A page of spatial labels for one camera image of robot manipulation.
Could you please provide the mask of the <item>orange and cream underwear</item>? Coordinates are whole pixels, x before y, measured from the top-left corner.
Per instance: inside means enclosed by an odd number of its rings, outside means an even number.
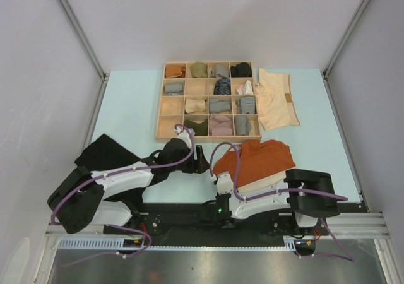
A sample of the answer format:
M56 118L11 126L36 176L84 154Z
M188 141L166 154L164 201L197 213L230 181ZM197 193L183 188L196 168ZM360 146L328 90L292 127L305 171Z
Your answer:
M290 147L277 140L246 141L239 145L239 155L239 175L235 174L237 157L231 148L215 163L213 173L229 172L232 179L237 179L240 193L273 185L286 177L287 170L296 167Z

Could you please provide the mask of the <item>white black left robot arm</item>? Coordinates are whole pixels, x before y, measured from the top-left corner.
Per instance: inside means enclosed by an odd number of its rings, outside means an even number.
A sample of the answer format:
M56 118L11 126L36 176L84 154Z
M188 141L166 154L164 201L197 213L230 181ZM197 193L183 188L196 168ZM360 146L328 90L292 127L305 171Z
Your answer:
M202 146L182 138L143 158L106 134L88 145L76 167L49 196L51 223L76 234L89 225L130 234L140 225L143 193L173 173L201 175L210 169Z

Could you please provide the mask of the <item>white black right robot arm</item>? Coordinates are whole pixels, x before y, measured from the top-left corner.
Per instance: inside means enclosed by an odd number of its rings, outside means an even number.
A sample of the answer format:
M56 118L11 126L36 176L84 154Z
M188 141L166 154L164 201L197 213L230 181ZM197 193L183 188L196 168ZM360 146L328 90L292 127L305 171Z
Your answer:
M317 221L340 214L339 201L347 198L335 194L331 175L312 170L290 169L285 178L252 192L240 192L229 172L214 175L217 195L201 207L199 220L205 224L225 225L261 213L280 210L292 212L292 229L306 234Z

